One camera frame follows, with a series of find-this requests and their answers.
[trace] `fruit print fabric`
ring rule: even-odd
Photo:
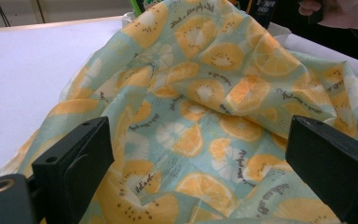
[[[1,173],[31,175],[107,116],[116,161],[81,223],[337,223],[284,160],[294,114],[358,140],[348,64],[284,49],[226,0],[165,0],[90,57]]]

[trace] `finger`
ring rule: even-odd
[[[303,7],[300,7],[300,8],[298,9],[298,12],[299,12],[301,15],[303,15],[303,16],[310,16],[310,15],[312,15],[312,13],[314,12],[314,10],[309,10],[309,9],[305,9],[305,8],[303,8]]]
[[[303,7],[306,10],[319,11],[322,7],[322,4],[312,0],[304,0],[299,3],[300,7]]]

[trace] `person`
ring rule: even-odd
[[[310,16],[319,11],[322,4],[316,0],[299,3],[299,13]],[[324,0],[324,18],[318,22],[323,26],[358,30],[358,0]]]

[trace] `table surface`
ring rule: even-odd
[[[0,28],[0,167],[39,128],[64,86],[88,57],[121,28],[121,17]],[[348,61],[358,60],[289,35],[287,49]]]

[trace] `fabric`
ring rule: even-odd
[[[358,140],[349,65],[284,49],[228,1],[166,0],[89,58],[3,172],[31,175],[107,116],[116,161],[82,223],[338,223],[285,162],[294,114]]]

